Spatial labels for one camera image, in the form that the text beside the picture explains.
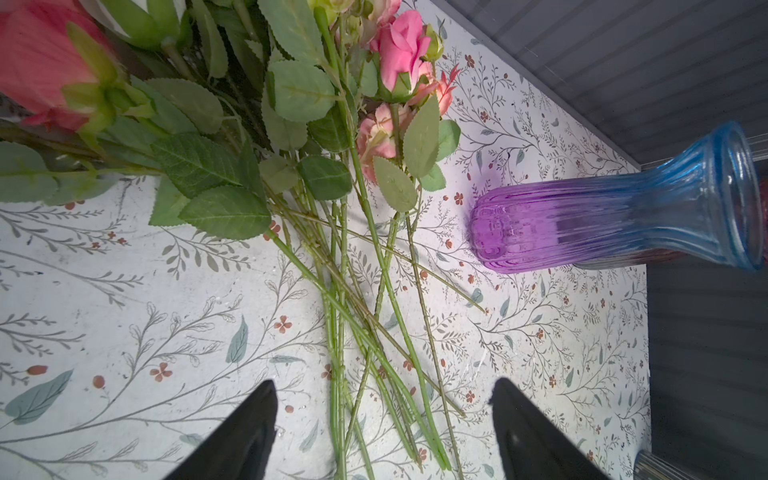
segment ribbed glass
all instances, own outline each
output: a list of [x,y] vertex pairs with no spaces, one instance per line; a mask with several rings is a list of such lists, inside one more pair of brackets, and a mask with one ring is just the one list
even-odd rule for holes
[[762,226],[750,149],[734,122],[639,174],[497,188],[471,220],[475,255],[499,273],[652,249],[754,270]]

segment artificial flower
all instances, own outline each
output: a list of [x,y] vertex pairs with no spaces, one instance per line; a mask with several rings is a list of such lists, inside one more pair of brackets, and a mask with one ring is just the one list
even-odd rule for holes
[[88,13],[103,26],[140,48],[160,50],[163,44],[176,44],[190,37],[184,18],[184,0],[80,0]]
[[[8,5],[11,11],[0,12],[0,91],[33,113],[24,123],[70,131],[97,116],[102,125],[111,123],[98,86],[118,73],[107,39],[80,5],[74,0]],[[82,57],[83,49],[91,55]],[[98,101],[78,102],[85,97]]]
[[[400,131],[405,131],[411,121],[411,110],[405,105],[399,105],[398,119]],[[365,117],[360,123],[357,135],[357,153],[360,156],[362,174],[370,182],[376,184],[373,173],[373,158],[394,158],[396,153],[392,122],[392,112],[388,104],[381,104],[376,112]]]
[[421,57],[429,49],[429,37],[424,35],[422,16],[416,10],[408,10],[392,23],[379,27],[370,43],[371,51],[380,56],[382,84],[391,91],[400,74],[410,80],[409,93],[419,81],[419,69],[424,63]]

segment pink rose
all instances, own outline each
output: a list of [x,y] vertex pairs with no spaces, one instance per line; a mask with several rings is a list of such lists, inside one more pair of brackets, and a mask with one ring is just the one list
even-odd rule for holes
[[381,56],[382,83],[388,90],[395,88],[401,73],[410,75],[411,91],[416,87],[424,63],[421,57],[430,42],[423,32],[422,16],[416,10],[408,10],[392,23],[379,27],[370,49]]
[[34,114],[25,124],[75,131],[88,116],[67,106],[61,88],[98,79],[74,49],[67,23],[111,51],[107,39],[74,0],[16,0],[0,12],[0,91]]
[[[398,118],[400,131],[404,131],[411,121],[411,109],[405,105],[399,106]],[[357,135],[357,153],[360,156],[360,167],[365,178],[374,184],[376,175],[373,173],[373,158],[394,158],[397,155],[395,138],[392,135],[395,125],[389,104],[381,104],[376,112],[365,117],[360,123]]]

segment small flower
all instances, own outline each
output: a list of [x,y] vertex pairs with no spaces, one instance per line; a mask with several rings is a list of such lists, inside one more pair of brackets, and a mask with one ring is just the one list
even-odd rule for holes
[[279,330],[280,333],[285,333],[287,329],[293,326],[291,322],[287,322],[288,317],[285,315],[280,316],[280,321],[275,322],[274,328]]
[[152,369],[152,370],[149,371],[149,374],[154,376],[154,381],[155,382],[162,382],[163,381],[163,377],[168,377],[168,376],[173,375],[173,372],[171,372],[170,370],[166,370],[166,368],[168,368],[168,364],[166,362],[162,362],[160,364],[160,369],[159,370],[158,369]]
[[320,374],[320,378],[331,380],[333,378],[333,370],[331,369],[331,364],[326,363],[326,366],[323,368],[325,368],[326,371]]
[[27,369],[27,375],[42,375],[48,371],[47,365],[33,365]]

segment red flower print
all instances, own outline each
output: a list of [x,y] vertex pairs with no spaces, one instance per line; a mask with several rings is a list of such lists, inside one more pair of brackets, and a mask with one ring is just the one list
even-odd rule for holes
[[288,317],[285,315],[281,315],[280,321],[275,322],[274,328],[278,329],[280,333],[285,333],[287,329],[293,326],[291,322],[287,322],[286,320],[288,320]]
[[33,365],[27,369],[27,375],[42,375],[48,371],[46,365]]
[[[275,220],[272,220],[272,223],[270,223],[270,230],[272,230],[275,234],[278,234],[280,233],[280,225],[278,225]],[[262,237],[264,237],[264,240],[267,242],[270,241],[270,236],[266,233],[262,235]]]
[[149,374],[154,376],[154,381],[155,382],[162,382],[163,381],[163,377],[168,377],[168,376],[171,376],[171,375],[174,374],[170,370],[166,370],[166,368],[168,368],[168,364],[166,362],[162,362],[160,364],[160,369],[159,370],[158,369],[152,369],[152,370],[149,371]]

